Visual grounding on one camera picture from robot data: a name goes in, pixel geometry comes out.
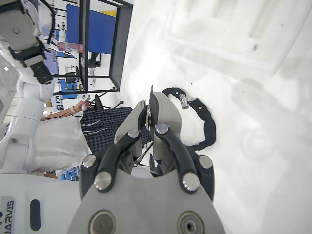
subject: black metal frame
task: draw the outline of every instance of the black metal frame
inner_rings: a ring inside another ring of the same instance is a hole
[[[35,7],[38,7],[37,0],[30,0]],[[126,45],[130,27],[130,20],[133,5],[122,0],[97,0],[117,7],[115,32],[111,51],[110,68],[108,76],[88,75],[88,44],[89,44],[89,11],[90,0],[80,0],[79,3],[79,43],[85,46],[85,53],[79,54],[79,75],[76,76],[82,82],[84,91],[56,92],[54,95],[74,95],[85,93],[108,93],[119,92],[124,66]],[[54,75],[55,78],[65,77],[65,75]],[[88,78],[109,78],[115,89],[110,90],[88,90]]]

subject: silver bolt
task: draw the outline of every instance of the silver bolt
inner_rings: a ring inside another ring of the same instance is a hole
[[[140,134],[137,128],[132,128],[128,131],[128,136],[131,138],[136,138]]]
[[[95,155],[87,155],[82,161],[82,166],[85,168],[90,168],[94,165],[96,160],[97,158]]]
[[[194,212],[184,212],[178,220],[179,234],[204,234],[205,227],[202,219]]]
[[[155,130],[159,133],[159,134],[166,134],[169,130],[168,126],[166,124],[158,124],[155,128]]]
[[[14,34],[18,34],[20,32],[19,28],[13,28],[12,31]]]
[[[197,191],[200,187],[198,176],[192,172],[188,172],[183,175],[182,183],[188,191]]]
[[[113,234],[116,229],[116,220],[110,211],[103,210],[91,218],[89,226],[91,234]]]
[[[201,155],[198,158],[198,160],[199,160],[200,166],[202,166],[204,169],[210,169],[211,166],[213,165],[213,162],[211,161],[211,159],[206,155]]]
[[[94,179],[94,185],[97,190],[105,190],[112,182],[112,175],[107,171],[100,172]]]

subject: vr controller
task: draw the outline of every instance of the vr controller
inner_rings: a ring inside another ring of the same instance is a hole
[[[82,96],[82,100],[81,100],[81,101],[89,101],[89,100],[90,100],[90,96],[89,96],[88,94],[84,94],[84,95]],[[83,105],[81,106],[81,108],[82,108],[83,111],[87,110],[87,107],[86,107],[85,104],[83,104]]]

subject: white shirt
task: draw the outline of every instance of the white shirt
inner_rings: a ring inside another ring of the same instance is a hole
[[[47,172],[81,165],[91,154],[82,133],[80,120],[83,112],[74,117],[41,121],[35,136],[37,155],[33,171]]]

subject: checkered fabric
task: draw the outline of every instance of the checkered fabric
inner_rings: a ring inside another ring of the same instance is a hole
[[[114,141],[115,133],[131,113],[131,107],[120,107],[99,111],[84,112],[81,129],[92,153]],[[141,134],[142,144],[152,141],[149,130],[144,128]]]

